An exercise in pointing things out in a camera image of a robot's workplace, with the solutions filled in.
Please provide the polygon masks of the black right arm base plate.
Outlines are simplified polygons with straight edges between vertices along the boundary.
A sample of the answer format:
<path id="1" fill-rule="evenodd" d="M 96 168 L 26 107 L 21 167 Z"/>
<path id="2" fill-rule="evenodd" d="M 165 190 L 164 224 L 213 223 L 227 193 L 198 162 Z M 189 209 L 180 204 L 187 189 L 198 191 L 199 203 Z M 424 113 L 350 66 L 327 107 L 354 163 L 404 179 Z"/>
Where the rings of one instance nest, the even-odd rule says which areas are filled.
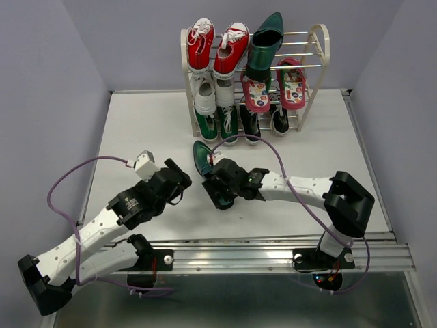
<path id="1" fill-rule="evenodd" d="M 292 266 L 299 272 L 322 272 L 331 269 L 354 269 L 354 257 L 350 249 L 344 249 L 338 257 L 329 256 L 316 248 L 293 250 Z"/>

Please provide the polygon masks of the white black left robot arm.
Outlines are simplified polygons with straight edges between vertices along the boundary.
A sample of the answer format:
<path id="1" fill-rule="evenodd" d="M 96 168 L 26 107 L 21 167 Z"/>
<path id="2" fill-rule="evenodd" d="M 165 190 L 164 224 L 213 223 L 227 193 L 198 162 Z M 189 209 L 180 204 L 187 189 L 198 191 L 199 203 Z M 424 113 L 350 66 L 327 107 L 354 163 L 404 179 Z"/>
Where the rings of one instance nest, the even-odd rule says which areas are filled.
<path id="1" fill-rule="evenodd" d="M 39 313 L 48 316 L 66 305 L 73 289 L 88 282 L 106 281 L 121 269 L 170 269 L 165 258 L 172 251 L 156 251 L 142 234 L 133 234 L 110 250 L 102 248 L 137 226 L 161 215 L 165 206 L 177 205 L 192 181 L 172 159 L 159 168 L 142 154 L 131 168 L 140 178 L 133 187 L 118 193 L 81 229 L 39 256 L 18 261 L 24 284 Z"/>

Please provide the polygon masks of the green loafer front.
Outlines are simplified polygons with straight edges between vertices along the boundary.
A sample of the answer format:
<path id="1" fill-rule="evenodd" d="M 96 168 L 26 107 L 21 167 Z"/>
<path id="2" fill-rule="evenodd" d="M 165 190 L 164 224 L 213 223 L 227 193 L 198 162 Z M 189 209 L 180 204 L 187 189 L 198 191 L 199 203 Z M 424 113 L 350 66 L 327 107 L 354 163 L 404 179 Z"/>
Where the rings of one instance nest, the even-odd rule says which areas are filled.
<path id="1" fill-rule="evenodd" d="M 270 67 L 284 37 L 283 17 L 280 12 L 271 14 L 253 34 L 246 63 L 246 76 L 255 81 L 270 77 Z"/>

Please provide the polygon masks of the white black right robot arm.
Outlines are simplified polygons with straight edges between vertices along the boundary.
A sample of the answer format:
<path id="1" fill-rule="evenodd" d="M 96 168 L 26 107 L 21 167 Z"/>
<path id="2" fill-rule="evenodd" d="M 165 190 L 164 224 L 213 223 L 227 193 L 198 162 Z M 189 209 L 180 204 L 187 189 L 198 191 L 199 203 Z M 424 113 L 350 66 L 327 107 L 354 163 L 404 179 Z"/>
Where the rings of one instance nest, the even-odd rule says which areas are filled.
<path id="1" fill-rule="evenodd" d="M 324 271 L 347 263 L 350 243 L 363 238 L 375 203 L 368 192 L 349 173 L 338 171 L 330 178 L 284 178 L 268 169 L 246 171 L 231 159 L 206 163 L 198 169 L 202 185 L 217 209 L 233 206 L 237 197 L 246 200 L 295 202 L 305 208 L 319 208 L 328 214 L 331 224 L 318 246 L 296 252 L 293 264 L 301 271 Z"/>

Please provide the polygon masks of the pink letter sandal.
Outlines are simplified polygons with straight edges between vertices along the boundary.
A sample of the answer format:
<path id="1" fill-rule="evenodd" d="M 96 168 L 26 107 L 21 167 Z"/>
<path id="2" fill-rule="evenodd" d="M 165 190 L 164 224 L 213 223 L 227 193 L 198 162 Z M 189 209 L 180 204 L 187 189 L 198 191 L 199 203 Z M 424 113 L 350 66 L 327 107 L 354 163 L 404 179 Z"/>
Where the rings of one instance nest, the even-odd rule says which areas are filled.
<path id="1" fill-rule="evenodd" d="M 299 110 L 305 106 L 306 78 L 303 68 L 276 69 L 281 106 Z"/>
<path id="2" fill-rule="evenodd" d="M 240 79 L 247 109 L 256 114 L 267 112 L 270 108 L 268 94 L 271 85 L 271 74 L 269 73 L 265 79 L 255 80 L 250 79 L 246 72 L 241 72 Z"/>

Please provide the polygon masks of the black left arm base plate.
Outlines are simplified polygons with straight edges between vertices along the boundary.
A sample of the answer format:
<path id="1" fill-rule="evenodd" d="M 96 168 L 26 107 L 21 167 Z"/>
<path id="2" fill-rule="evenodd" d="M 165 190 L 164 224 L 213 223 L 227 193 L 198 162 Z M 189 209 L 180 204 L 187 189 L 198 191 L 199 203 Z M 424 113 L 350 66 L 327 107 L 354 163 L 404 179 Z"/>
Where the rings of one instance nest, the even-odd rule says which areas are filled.
<path id="1" fill-rule="evenodd" d="M 174 260 L 174 250 L 172 249 L 154 249 L 151 254 L 142 255 L 137 262 L 125 268 L 125 271 L 147 271 L 147 272 L 161 272 L 172 271 Z"/>

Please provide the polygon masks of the black canvas sneaker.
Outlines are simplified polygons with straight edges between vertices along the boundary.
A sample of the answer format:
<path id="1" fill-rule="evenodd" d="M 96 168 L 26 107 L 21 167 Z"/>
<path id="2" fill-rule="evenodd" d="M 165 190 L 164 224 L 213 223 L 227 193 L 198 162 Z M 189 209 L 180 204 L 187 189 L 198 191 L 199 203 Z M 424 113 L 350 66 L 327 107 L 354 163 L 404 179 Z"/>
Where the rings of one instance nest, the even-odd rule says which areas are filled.
<path id="1" fill-rule="evenodd" d="M 278 94 L 269 94 L 270 100 L 270 127 L 279 136 L 287 134 L 290 126 L 287 111 L 282 108 L 281 99 Z"/>
<path id="2" fill-rule="evenodd" d="M 239 106 L 239 114 L 246 141 L 251 145 L 255 145 L 259 141 L 258 138 L 261 137 L 258 115 L 247 109 L 245 105 Z"/>

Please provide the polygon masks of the green loafer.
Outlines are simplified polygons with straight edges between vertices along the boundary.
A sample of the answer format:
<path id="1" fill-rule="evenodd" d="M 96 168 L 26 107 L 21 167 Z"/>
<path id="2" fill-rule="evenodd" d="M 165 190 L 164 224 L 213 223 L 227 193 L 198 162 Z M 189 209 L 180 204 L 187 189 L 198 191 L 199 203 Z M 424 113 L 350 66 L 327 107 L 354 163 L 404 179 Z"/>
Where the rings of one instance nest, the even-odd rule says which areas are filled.
<path id="1" fill-rule="evenodd" d="M 242 168 L 230 159 L 223 159 L 211 166 L 207 161 L 210 153 L 211 149 L 205 143 L 194 142 L 193 160 L 197 172 L 203 178 L 202 187 L 216 209 L 227 210 L 234 205 L 236 177 Z"/>
<path id="2" fill-rule="evenodd" d="M 253 34 L 246 63 L 246 76 L 255 81 L 270 77 L 270 67 L 284 37 L 283 17 L 280 12 L 271 14 Z"/>

